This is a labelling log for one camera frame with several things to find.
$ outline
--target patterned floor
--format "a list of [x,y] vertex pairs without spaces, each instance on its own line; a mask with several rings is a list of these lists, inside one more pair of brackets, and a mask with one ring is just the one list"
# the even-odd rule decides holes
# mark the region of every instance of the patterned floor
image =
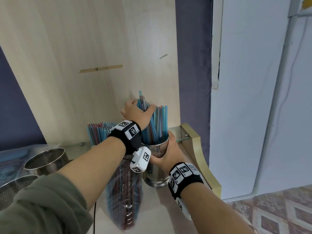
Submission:
[[312,234],[312,185],[229,203],[258,234]]

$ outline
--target green sleeve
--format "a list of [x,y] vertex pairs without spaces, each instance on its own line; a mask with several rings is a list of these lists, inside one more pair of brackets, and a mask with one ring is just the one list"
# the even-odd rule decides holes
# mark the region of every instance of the green sleeve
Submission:
[[0,212],[0,233],[87,233],[93,222],[76,186],[59,173],[37,178]]

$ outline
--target metal colander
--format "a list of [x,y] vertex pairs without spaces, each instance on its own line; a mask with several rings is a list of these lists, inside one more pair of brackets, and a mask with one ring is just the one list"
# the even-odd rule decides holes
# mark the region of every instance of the metal colander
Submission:
[[68,157],[63,148],[55,148],[43,151],[30,158],[24,165],[24,169],[36,175],[48,175],[61,169],[68,163]]
[[9,207],[13,202],[14,196],[21,189],[30,185],[38,176],[28,175],[17,178],[0,187],[0,211]]
[[[144,145],[149,148],[155,157],[163,157],[167,151],[169,139],[157,145]],[[164,173],[157,165],[149,163],[146,172],[143,174],[145,183],[152,187],[163,187],[168,184],[169,176]]]

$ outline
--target wrist strap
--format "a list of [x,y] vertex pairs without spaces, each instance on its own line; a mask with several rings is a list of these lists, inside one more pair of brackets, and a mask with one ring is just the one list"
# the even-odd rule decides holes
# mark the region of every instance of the wrist strap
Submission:
[[170,170],[169,190],[174,199],[181,198],[182,190],[191,183],[200,182],[201,174],[191,163],[177,163]]
[[[135,132],[135,134],[132,135],[131,128],[134,125],[136,125],[139,132],[138,133]],[[119,138],[126,147],[125,155],[131,155],[135,151],[138,151],[138,149],[142,145],[141,134],[142,134],[141,128],[136,122],[123,121],[111,129],[111,133],[108,135],[108,137],[113,136]]]

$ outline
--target hand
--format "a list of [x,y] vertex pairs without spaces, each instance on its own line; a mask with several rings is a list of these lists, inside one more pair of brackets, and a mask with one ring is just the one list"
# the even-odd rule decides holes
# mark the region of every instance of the hand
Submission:
[[159,166],[166,174],[169,174],[173,166],[178,162],[186,162],[186,157],[182,153],[181,149],[177,145],[174,134],[168,131],[169,134],[169,144],[166,154],[161,157],[151,156],[150,162]]
[[155,111],[155,105],[151,104],[148,109],[143,112],[137,106],[138,100],[129,100],[124,104],[124,109],[120,111],[123,120],[135,121],[140,126],[141,130],[144,130],[151,120],[151,117]]

